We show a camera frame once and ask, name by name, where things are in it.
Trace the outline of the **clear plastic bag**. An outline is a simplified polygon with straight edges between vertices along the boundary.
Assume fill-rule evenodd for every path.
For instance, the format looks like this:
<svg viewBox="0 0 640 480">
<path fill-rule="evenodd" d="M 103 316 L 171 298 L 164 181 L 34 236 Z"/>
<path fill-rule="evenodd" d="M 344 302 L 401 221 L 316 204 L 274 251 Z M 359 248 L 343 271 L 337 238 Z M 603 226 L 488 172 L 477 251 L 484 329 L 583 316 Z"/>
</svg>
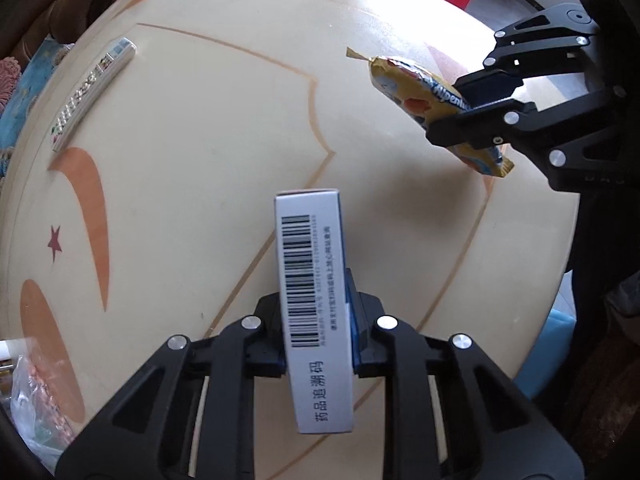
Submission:
<svg viewBox="0 0 640 480">
<path fill-rule="evenodd" d="M 10 414 L 27 447 L 53 470 L 75 433 L 26 356 L 17 359 L 12 373 Z"/>
</svg>

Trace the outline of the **yellow candy wrapper bag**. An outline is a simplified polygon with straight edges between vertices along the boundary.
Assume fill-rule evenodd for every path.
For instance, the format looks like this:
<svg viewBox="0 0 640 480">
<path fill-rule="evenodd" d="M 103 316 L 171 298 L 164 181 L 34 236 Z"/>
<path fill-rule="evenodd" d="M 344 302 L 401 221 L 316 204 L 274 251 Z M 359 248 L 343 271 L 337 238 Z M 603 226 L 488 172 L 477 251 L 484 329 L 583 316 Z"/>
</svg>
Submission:
<svg viewBox="0 0 640 480">
<path fill-rule="evenodd" d="M 346 56 L 367 61 L 373 87 L 425 131 L 434 122 L 471 109 L 451 84 L 413 62 L 388 56 L 365 56 L 351 48 L 346 48 Z M 496 146 L 472 148 L 468 142 L 460 142 L 450 146 L 448 151 L 478 174 L 488 177 L 506 177 L 514 167 Z"/>
</svg>

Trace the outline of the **blue trash bin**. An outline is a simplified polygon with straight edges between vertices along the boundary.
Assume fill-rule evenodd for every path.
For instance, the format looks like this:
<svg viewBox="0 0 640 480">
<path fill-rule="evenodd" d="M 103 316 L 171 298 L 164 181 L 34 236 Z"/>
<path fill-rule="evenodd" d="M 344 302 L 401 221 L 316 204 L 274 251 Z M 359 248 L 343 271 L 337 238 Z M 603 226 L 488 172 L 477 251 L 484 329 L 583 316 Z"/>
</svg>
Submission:
<svg viewBox="0 0 640 480">
<path fill-rule="evenodd" d="M 533 400 L 559 370 L 570 350 L 576 320 L 552 309 L 532 350 L 513 379 L 521 393 Z"/>
</svg>

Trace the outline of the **pink round pillow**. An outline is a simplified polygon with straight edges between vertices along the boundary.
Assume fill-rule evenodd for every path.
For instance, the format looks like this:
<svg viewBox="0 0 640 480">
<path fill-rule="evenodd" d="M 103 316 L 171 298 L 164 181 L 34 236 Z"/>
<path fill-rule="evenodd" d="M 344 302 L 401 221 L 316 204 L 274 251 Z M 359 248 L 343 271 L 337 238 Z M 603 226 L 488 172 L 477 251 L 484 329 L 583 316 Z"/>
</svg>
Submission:
<svg viewBox="0 0 640 480">
<path fill-rule="evenodd" d="M 7 56 L 0 60 L 0 114 L 6 109 L 21 76 L 21 65 L 16 58 Z"/>
</svg>

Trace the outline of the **blue white medicine box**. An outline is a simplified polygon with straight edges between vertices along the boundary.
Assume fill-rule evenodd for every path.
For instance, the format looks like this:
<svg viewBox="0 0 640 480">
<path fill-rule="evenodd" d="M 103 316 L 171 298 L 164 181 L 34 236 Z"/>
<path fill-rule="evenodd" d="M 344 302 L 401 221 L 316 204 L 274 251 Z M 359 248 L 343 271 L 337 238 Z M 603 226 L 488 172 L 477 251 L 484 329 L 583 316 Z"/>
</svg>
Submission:
<svg viewBox="0 0 640 480">
<path fill-rule="evenodd" d="M 354 429 L 352 326 L 340 192 L 284 192 L 274 199 L 286 374 L 297 430 Z"/>
</svg>

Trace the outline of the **white remote control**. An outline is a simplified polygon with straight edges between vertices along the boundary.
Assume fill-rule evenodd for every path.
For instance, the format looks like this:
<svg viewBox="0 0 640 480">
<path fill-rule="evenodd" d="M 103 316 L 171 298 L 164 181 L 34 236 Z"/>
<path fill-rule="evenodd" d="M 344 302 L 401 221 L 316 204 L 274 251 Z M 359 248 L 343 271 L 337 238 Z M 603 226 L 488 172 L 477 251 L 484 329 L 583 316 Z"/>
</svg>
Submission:
<svg viewBox="0 0 640 480">
<path fill-rule="evenodd" d="M 137 46 L 129 38 L 120 37 L 98 57 L 51 122 L 48 133 L 52 151 L 62 151 L 90 107 L 136 54 Z"/>
</svg>

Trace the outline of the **blue floral seat cushion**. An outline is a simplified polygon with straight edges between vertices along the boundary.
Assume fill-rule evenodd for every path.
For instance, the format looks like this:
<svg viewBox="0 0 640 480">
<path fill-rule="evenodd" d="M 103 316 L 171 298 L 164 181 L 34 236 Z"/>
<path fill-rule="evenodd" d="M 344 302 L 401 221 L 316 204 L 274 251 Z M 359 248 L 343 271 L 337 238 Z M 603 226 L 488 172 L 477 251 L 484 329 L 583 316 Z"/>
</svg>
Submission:
<svg viewBox="0 0 640 480">
<path fill-rule="evenodd" d="M 8 173 L 17 139 L 38 96 L 74 44 L 59 44 L 47 37 L 17 78 L 1 112 L 1 180 Z"/>
</svg>

